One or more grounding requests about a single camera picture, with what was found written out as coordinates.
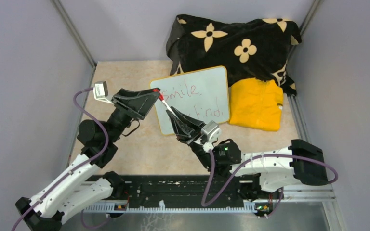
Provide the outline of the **red capped marker pen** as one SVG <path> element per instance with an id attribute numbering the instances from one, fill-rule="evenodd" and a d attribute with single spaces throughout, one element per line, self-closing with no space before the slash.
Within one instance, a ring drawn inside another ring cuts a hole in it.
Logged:
<path id="1" fill-rule="evenodd" d="M 171 109 L 171 107 L 166 103 L 165 100 L 161 100 L 162 104 L 170 111 L 174 116 L 176 116 L 175 112 Z"/>

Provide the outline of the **whiteboard with yellow rim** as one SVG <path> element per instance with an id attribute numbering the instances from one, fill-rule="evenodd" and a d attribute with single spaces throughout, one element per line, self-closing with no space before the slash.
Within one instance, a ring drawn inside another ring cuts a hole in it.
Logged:
<path id="1" fill-rule="evenodd" d="M 154 79 L 150 88 L 159 88 L 166 104 L 181 113 L 208 123 L 225 123 L 230 118 L 227 70 L 206 68 Z"/>

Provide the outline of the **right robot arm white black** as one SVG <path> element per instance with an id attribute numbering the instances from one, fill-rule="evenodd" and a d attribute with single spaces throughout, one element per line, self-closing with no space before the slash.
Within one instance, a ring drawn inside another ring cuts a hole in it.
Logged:
<path id="1" fill-rule="evenodd" d="M 177 140 L 191 148 L 213 177 L 257 175 L 259 180 L 252 185 L 257 198 L 289 185 L 329 183 L 323 151 L 304 140 L 291 140 L 288 147 L 268 152 L 244 153 L 232 139 L 217 142 L 221 129 L 216 122 L 204 123 L 174 107 L 166 113 Z"/>

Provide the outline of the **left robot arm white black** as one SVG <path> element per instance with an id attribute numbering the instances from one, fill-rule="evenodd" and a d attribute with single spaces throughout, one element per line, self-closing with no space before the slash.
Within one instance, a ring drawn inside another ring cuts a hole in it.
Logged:
<path id="1" fill-rule="evenodd" d="M 132 122 L 143 120 L 160 98 L 159 88 L 143 91 L 120 89 L 110 96 L 105 83 L 89 89 L 96 100 L 114 105 L 107 121 L 93 115 L 80 123 L 77 139 L 83 148 L 54 181 L 36 195 L 16 202 L 20 221 L 33 231 L 58 231 L 86 207 L 109 197 L 120 199 L 125 193 L 124 180 L 107 172 L 92 186 L 77 191 L 85 180 L 97 173 L 117 152 L 115 142 L 125 135 Z"/>

